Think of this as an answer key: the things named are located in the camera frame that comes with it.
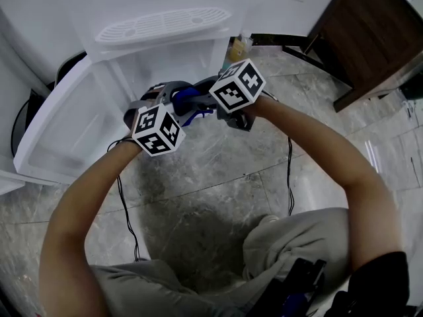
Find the beige pants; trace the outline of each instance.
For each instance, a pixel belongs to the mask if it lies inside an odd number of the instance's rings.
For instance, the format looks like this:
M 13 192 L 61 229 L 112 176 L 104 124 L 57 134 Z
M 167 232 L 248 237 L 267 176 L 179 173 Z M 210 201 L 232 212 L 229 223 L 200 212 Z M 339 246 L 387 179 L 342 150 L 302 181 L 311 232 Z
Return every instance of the beige pants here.
M 284 280 L 296 259 L 327 262 L 317 308 L 350 273 L 348 211 L 308 211 L 259 225 L 244 241 L 245 279 L 222 295 L 200 296 L 183 287 L 160 260 L 92 269 L 114 317 L 244 316 L 273 279 Z

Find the dark wooden furniture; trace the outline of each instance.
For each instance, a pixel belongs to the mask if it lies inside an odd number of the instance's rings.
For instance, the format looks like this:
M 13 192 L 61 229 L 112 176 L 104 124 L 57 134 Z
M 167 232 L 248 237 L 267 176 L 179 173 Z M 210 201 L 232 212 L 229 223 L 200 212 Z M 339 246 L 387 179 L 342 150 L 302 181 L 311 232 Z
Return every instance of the dark wooden furniture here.
M 352 87 L 334 102 L 338 112 L 423 51 L 423 20 L 406 0 L 332 0 L 308 41 L 305 54 L 314 49 L 324 69 Z

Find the marble floor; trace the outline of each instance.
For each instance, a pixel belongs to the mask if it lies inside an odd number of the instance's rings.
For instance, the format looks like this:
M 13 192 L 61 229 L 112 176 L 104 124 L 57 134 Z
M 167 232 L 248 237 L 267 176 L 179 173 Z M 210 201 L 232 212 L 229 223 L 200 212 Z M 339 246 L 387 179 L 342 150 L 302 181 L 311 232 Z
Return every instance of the marble floor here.
M 348 87 L 278 47 L 255 47 L 250 56 L 270 92 L 347 137 L 379 171 L 412 257 L 423 234 L 423 103 L 405 102 L 395 90 L 337 114 L 332 102 Z M 210 292 L 240 276 L 243 240 L 264 215 L 288 215 L 288 140 L 260 119 L 244 133 L 209 116 L 186 133 L 176 153 L 135 159 L 122 182 L 141 254 L 168 262 L 187 287 Z M 291 184 L 294 214 L 347 205 L 339 186 L 295 144 Z M 0 196 L 0 284 L 23 316 L 43 313 L 40 249 L 65 189 L 27 184 Z M 122 264 L 133 261 L 133 251 L 115 184 L 90 230 L 87 257 L 91 264 Z

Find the wire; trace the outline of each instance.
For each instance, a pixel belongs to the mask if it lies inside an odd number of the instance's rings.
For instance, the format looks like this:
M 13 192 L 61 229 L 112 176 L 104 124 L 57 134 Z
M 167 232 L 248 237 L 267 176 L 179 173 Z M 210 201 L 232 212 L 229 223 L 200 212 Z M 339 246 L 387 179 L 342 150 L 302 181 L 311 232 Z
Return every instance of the wire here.
M 274 96 L 271 92 L 267 90 L 262 90 L 264 94 L 279 102 L 278 98 Z M 291 176 L 291 161 L 292 161 L 292 140 L 291 137 L 288 136 L 288 168 L 287 168 L 287 175 L 286 175 L 286 185 L 288 186 L 288 215 L 292 215 L 293 208 L 295 206 L 295 198 L 292 193 L 291 185 L 289 183 L 289 177 Z
M 13 122 L 12 134 L 11 134 L 11 151 L 12 151 L 13 157 L 15 157 L 15 150 L 13 149 L 13 135 L 15 134 L 16 123 L 18 122 L 20 113 L 24 110 L 24 108 L 28 104 L 29 100 L 30 99 L 26 100 L 25 103 L 22 105 L 22 107 L 20 107 L 18 115 L 16 115 L 15 122 Z
M 110 148 L 114 145 L 117 146 L 119 143 L 121 142 L 133 142 L 135 143 L 135 141 L 133 139 L 130 139 L 129 137 L 127 138 L 123 138 L 120 140 L 116 140 L 111 142 L 111 144 L 108 146 L 107 151 L 110 150 Z M 126 206 L 126 201 L 125 201 L 125 196 L 124 196 L 124 188 L 122 186 L 122 180 L 120 178 L 120 175 L 118 176 L 118 178 L 116 179 L 118 181 L 118 191 L 119 191 L 119 196 L 120 196 L 120 200 L 122 201 L 122 204 L 124 205 L 124 209 L 125 209 L 125 216 L 126 216 L 126 225 L 128 226 L 128 230 L 130 231 L 130 233 L 132 234 L 132 236 L 134 236 L 134 240 L 135 240 L 135 248 L 134 248 L 134 258 L 135 258 L 135 262 L 139 262 L 142 260 L 140 254 L 139 254 L 139 244 L 138 244 L 138 239 L 137 239 L 137 235 L 135 234 L 132 225 L 131 225 L 131 221 L 130 221 L 130 215 L 128 213 L 128 207 Z

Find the person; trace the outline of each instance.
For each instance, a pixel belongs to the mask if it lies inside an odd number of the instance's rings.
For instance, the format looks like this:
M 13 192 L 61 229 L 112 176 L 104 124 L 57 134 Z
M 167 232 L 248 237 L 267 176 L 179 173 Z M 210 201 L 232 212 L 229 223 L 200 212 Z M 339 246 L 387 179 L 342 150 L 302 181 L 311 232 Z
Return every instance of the person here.
M 243 244 L 245 283 L 221 295 L 183 287 L 161 260 L 90 267 L 86 235 L 115 179 L 141 152 L 123 142 L 69 187 L 52 214 L 40 258 L 47 316 L 245 316 L 298 258 L 327 262 L 325 284 L 310 310 L 352 274 L 348 292 L 336 294 L 326 316 L 401 316 L 409 294 L 407 261 L 396 207 L 381 177 L 345 138 L 289 106 L 260 96 L 245 111 L 267 119 L 308 153 L 344 189 L 348 209 L 265 217 Z

